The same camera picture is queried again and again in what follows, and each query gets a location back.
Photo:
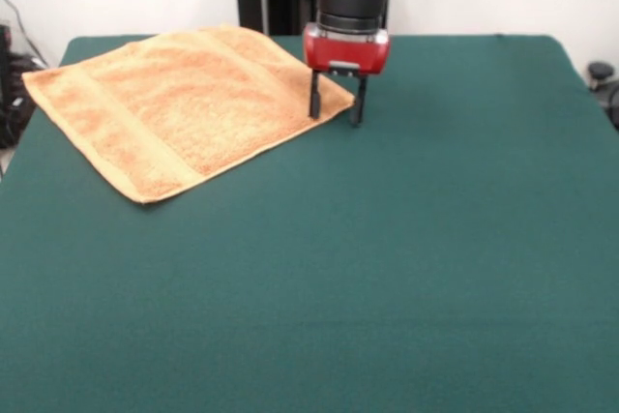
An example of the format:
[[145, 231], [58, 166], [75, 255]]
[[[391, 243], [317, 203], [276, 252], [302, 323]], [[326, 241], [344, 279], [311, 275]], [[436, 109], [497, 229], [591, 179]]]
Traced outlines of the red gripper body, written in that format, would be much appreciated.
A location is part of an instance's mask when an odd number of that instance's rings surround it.
[[380, 74], [387, 62], [391, 42], [385, 29], [374, 34], [343, 34], [310, 22], [303, 33], [304, 58], [319, 72], [346, 70], [354, 74]]

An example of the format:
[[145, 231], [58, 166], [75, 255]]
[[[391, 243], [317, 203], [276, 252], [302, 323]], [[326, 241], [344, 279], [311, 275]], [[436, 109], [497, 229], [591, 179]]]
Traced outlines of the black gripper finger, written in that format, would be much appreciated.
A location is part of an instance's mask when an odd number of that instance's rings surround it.
[[310, 93], [309, 93], [309, 117], [318, 119], [320, 116], [321, 96], [319, 91], [320, 71], [311, 72]]
[[360, 77], [358, 91], [349, 113], [350, 124], [355, 128], [359, 127], [363, 122], [367, 86], [368, 78], [366, 76]]

